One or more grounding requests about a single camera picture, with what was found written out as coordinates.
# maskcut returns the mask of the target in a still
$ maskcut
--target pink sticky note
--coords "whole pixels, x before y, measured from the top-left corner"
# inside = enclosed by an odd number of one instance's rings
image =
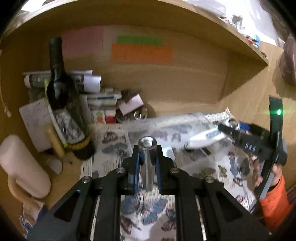
[[[142,106],[144,103],[141,99],[141,97],[137,94],[136,96],[134,96],[133,98],[130,99],[129,102],[127,103],[122,103],[119,106],[119,109],[121,111],[121,113],[123,115],[128,114],[129,112],[132,112],[133,110],[139,108],[140,106]]]
[[[103,36],[103,26],[85,27],[64,32],[61,35],[64,58],[98,54],[102,49]]]

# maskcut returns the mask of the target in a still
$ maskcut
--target green led light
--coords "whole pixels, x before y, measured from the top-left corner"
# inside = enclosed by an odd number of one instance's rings
[[[281,109],[278,109],[276,113],[277,113],[277,115],[281,115],[282,114],[282,110]]]

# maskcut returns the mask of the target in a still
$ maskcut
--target butterfly print tablecloth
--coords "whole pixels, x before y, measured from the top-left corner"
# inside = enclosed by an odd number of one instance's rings
[[[95,125],[92,129],[96,139],[96,153],[83,163],[81,177],[105,176],[119,167],[124,158],[131,156],[133,145],[142,136],[151,135],[163,149],[172,148],[177,167],[199,178],[213,176],[223,182],[225,189],[249,210],[255,200],[252,193],[253,156],[233,147],[227,140],[206,149],[190,152],[184,150],[185,141],[205,130],[208,123],[228,117],[230,113],[225,111],[207,116],[197,113],[147,119],[126,125]],[[140,189],[135,196],[123,196],[120,225],[121,240],[176,240],[174,196],[161,196],[156,185],[152,192]]]

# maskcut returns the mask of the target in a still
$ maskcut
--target metal cylinder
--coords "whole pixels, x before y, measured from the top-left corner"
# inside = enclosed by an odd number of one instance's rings
[[[156,147],[157,143],[153,137],[142,137],[139,140],[139,161],[143,188],[152,191],[155,175]]]

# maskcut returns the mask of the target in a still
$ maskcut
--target dark glass bottle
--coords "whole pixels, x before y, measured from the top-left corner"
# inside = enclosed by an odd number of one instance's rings
[[[49,58],[52,74],[46,95],[52,110],[50,114],[54,127],[63,145],[72,149],[78,158],[86,160],[94,154],[95,149],[81,115],[74,81],[64,69],[61,37],[50,40]]]

